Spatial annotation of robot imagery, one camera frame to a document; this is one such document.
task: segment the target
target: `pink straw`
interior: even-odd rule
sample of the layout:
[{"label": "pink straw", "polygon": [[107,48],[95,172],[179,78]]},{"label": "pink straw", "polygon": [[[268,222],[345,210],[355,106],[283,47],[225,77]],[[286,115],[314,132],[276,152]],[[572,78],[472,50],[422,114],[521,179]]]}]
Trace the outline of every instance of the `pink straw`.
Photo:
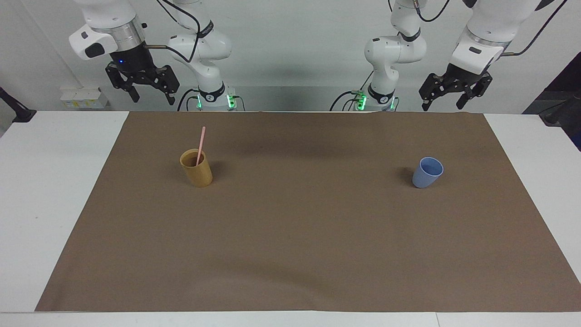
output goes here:
[{"label": "pink straw", "polygon": [[200,157],[202,156],[202,146],[204,145],[204,136],[206,135],[206,127],[202,127],[202,136],[200,136],[200,146],[198,147],[198,159],[196,160],[196,166],[200,164]]}]

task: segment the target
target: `white wall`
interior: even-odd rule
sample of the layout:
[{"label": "white wall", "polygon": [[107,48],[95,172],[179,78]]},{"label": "white wall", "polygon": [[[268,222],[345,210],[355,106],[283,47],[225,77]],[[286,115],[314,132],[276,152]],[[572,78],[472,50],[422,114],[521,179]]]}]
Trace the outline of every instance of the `white wall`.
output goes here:
[{"label": "white wall", "polygon": [[[4,2],[18,0],[0,0]],[[133,104],[124,92],[114,90],[104,73],[108,58],[84,62],[76,57],[69,47],[68,36],[84,21],[72,0],[21,2],[76,78],[86,87],[101,87],[111,100],[113,110],[172,109],[163,94],[151,88],[139,88],[142,101],[137,104]],[[184,30],[154,0],[131,2],[141,20],[149,25],[145,30],[148,43],[163,44],[169,36],[183,33]],[[443,2],[430,1],[425,16],[432,17]],[[521,50],[560,2],[557,0],[547,9],[534,13],[521,28],[510,50]],[[245,98],[249,110],[327,110],[341,91],[359,88],[371,71],[363,55],[367,40],[395,34],[389,24],[390,13],[385,0],[206,0],[206,6],[217,28],[234,41],[232,56],[218,65],[226,81]],[[493,84],[483,98],[471,101],[465,110],[521,113],[581,51],[581,29],[577,23],[580,14],[581,2],[569,1],[526,55],[503,58],[493,65],[490,69]],[[471,10],[461,0],[451,0],[440,19],[429,27],[424,25],[422,31],[428,42],[428,55],[420,63],[398,65],[400,110],[421,110],[420,85],[429,73],[443,73],[470,15]],[[13,21],[10,18],[0,20],[3,38]],[[29,35],[19,37],[27,44],[32,39]],[[18,79],[24,81],[24,87],[17,85],[16,76],[3,77],[1,81],[7,79],[13,83],[18,88],[17,94],[23,96],[21,101],[30,100],[31,105],[40,102],[38,95],[24,91],[30,89],[28,83],[38,78],[35,72],[39,70],[55,77],[44,85],[46,90],[42,90],[48,93],[50,89],[53,97],[58,95],[61,84],[69,83],[70,77],[46,72],[46,66],[54,63],[38,55],[38,51],[27,54],[27,59],[34,58],[38,63],[29,65],[20,60],[21,50],[5,49],[4,42],[0,44],[2,56],[7,52],[23,66],[20,70],[23,76]],[[170,63],[177,71],[182,84],[180,94],[187,86],[196,84],[192,74],[181,64],[172,63],[166,51],[154,51],[154,57],[158,66]],[[457,98],[457,95],[449,95],[439,99],[431,110],[455,111]],[[58,108],[56,102],[51,102],[51,108]]]},{"label": "white wall", "polygon": [[[20,0],[0,0],[0,86],[30,108],[55,110],[59,87],[79,85]],[[14,117],[0,100],[0,134]]]}]

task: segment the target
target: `yellow cup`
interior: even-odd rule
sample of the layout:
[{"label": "yellow cup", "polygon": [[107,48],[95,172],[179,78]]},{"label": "yellow cup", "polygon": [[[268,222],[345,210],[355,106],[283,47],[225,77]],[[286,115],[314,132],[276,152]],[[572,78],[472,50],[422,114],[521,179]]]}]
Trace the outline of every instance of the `yellow cup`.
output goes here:
[{"label": "yellow cup", "polygon": [[191,149],[181,155],[180,164],[184,168],[185,174],[188,176],[190,182],[192,182],[192,185],[195,187],[206,187],[213,180],[210,164],[204,151],[202,151],[202,155],[200,156],[200,164],[196,166],[197,159],[198,149]]}]

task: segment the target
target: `blue cup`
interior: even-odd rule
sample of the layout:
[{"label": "blue cup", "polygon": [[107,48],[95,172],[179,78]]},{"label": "blue cup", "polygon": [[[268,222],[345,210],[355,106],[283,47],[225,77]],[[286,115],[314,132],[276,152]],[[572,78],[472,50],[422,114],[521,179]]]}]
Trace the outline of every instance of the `blue cup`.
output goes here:
[{"label": "blue cup", "polygon": [[419,161],[419,166],[414,172],[412,182],[419,189],[425,189],[432,185],[444,173],[444,166],[436,158],[425,157]]}]

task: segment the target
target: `green indicator light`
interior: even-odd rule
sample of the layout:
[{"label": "green indicator light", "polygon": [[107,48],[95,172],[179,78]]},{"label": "green indicator light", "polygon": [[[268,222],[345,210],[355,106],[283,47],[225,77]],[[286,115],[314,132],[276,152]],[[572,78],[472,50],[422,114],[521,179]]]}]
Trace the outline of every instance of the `green indicator light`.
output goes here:
[{"label": "green indicator light", "polygon": [[234,109],[236,107],[236,102],[232,100],[232,97],[230,97],[230,95],[226,95],[226,98],[228,98],[228,106],[230,107],[230,109]]},{"label": "green indicator light", "polygon": [[395,97],[392,100],[392,105],[389,107],[389,111],[397,111],[398,106],[399,106],[399,98]]},{"label": "green indicator light", "polygon": [[361,95],[361,99],[359,99],[359,102],[357,103],[357,110],[359,110],[359,111],[365,110],[366,103],[367,103],[367,96]]}]

